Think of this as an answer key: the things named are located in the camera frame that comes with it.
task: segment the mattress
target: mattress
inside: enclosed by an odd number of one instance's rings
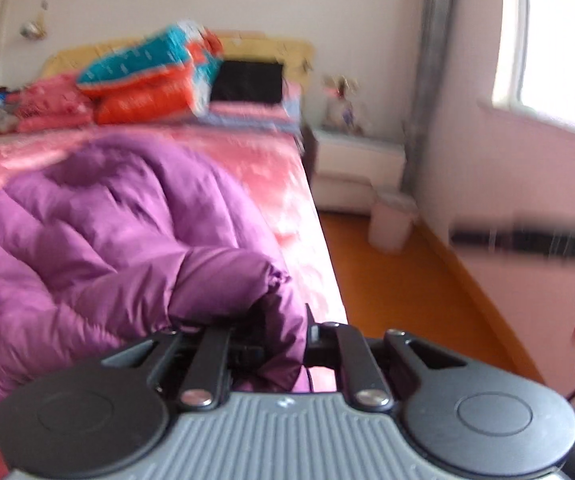
[[[94,127],[21,137],[0,146],[0,188],[13,175],[65,158],[90,139],[108,133],[166,137],[206,153],[234,175],[248,191],[274,232],[301,297],[317,322],[346,322],[314,202],[295,139],[259,130],[224,130],[205,126]],[[316,391],[335,390],[333,372],[312,370]],[[0,463],[0,476],[4,467]]]

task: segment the nightstand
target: nightstand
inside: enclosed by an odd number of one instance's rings
[[[399,188],[405,167],[400,144],[327,130],[312,134],[316,155],[311,188],[317,209],[369,214],[375,187]]]

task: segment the gray curtain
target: gray curtain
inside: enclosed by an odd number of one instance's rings
[[[424,146],[443,78],[454,0],[424,0],[421,47],[410,119],[405,124],[407,164],[403,190],[414,193]]]

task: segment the trash can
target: trash can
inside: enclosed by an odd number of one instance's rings
[[[386,253],[400,252],[419,215],[416,201],[393,187],[377,187],[368,240]]]

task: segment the window sill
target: window sill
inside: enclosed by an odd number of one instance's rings
[[[518,102],[496,104],[491,101],[480,100],[479,107],[485,111],[492,111],[494,113],[500,113],[505,116],[519,118],[520,120],[528,123],[538,123],[545,124],[547,126],[553,126],[559,132],[564,134],[573,134],[575,136],[575,124],[567,123],[561,119],[557,119],[542,112],[537,112],[533,108],[528,108]]]

